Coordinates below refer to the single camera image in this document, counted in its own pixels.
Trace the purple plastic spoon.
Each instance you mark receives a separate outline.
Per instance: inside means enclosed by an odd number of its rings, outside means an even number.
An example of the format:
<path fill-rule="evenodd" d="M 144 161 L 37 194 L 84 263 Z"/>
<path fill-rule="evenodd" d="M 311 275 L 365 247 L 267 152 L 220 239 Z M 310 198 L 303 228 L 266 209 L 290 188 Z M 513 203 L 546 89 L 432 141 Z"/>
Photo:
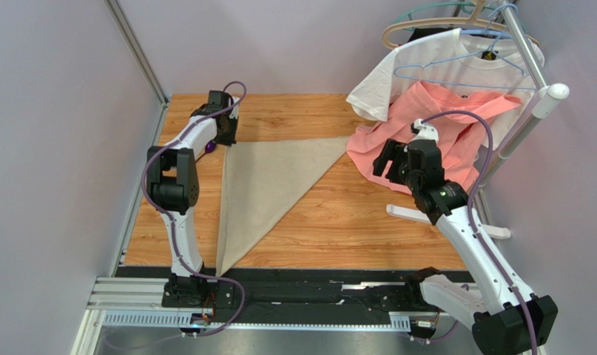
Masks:
<path fill-rule="evenodd" d="M 196 154 L 195 160 L 200 160 L 204 155 L 213 153 L 217 149 L 217 143 L 215 141 L 209 141 L 205 147 Z"/>

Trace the beige cloth napkin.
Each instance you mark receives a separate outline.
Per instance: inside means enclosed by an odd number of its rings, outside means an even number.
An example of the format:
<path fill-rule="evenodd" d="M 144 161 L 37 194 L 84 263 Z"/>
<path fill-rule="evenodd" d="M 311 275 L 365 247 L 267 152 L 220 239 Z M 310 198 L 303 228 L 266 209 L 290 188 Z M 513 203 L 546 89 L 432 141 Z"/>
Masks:
<path fill-rule="evenodd" d="M 252 250 L 342 157 L 346 137 L 238 143 L 223 162 L 216 274 Z"/>

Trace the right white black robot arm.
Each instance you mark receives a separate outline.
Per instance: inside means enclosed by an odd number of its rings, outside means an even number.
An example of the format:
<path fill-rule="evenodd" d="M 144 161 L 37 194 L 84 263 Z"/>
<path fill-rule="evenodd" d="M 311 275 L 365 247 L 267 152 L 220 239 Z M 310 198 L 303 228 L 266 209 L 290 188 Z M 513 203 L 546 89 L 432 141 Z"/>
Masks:
<path fill-rule="evenodd" d="M 483 354 L 521 354 L 546 344 L 558 315 L 549 296 L 538 296 L 508 264 L 468 205 L 467 192 L 445 178 L 433 140 L 388 139 L 373 174 L 407 186 L 418 210 L 456 249 L 475 281 L 474 294 L 434 268 L 411 278 L 414 302 L 436 306 L 468 328 Z"/>

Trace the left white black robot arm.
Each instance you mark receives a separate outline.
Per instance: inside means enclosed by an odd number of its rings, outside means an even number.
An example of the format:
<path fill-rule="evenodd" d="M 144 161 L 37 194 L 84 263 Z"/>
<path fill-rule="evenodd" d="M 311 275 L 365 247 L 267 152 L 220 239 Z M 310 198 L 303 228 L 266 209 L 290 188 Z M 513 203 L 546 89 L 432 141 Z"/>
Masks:
<path fill-rule="evenodd" d="M 148 149 L 143 194 L 160 212 L 172 255 L 171 272 L 163 291 L 164 307 L 197 308 L 210 298 L 209 277 L 203 273 L 193 223 L 200 195 L 196 160 L 223 132 L 233 132 L 236 105 L 237 100 L 230 94 L 212 91 L 207 103 L 192 113 L 175 138 Z"/>

